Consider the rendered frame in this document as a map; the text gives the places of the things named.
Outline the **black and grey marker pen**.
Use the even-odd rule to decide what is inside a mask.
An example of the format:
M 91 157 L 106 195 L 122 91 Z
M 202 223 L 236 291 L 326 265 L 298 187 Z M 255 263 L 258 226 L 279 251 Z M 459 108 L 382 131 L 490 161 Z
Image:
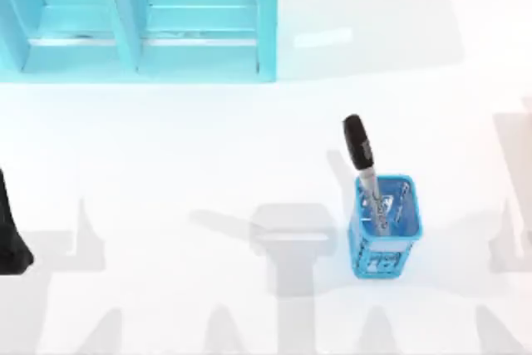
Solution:
M 347 150 L 373 213 L 373 225 L 376 234 L 388 235 L 389 224 L 379 189 L 375 160 L 367 131 L 358 114 L 347 116 L 342 122 Z

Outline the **blue pen holder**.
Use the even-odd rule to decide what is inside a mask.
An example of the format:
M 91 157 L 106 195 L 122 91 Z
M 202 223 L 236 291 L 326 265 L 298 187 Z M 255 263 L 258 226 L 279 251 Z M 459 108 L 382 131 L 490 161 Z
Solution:
M 379 189 L 389 228 L 379 235 L 360 179 L 347 231 L 351 268 L 360 279 L 395 279 L 404 269 L 423 227 L 416 185 L 408 175 L 380 175 Z

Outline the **light blue rack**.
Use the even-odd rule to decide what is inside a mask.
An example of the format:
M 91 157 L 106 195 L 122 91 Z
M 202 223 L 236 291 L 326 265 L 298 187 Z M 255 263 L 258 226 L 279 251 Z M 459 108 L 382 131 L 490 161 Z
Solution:
M 278 0 L 0 0 L 1 83 L 277 75 Z

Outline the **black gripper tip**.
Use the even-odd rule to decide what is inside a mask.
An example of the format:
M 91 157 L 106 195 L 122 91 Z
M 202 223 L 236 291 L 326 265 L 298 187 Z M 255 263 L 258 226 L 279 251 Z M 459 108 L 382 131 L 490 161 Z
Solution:
M 4 174 L 0 169 L 0 275 L 22 275 L 33 264 L 33 252 L 15 225 Z

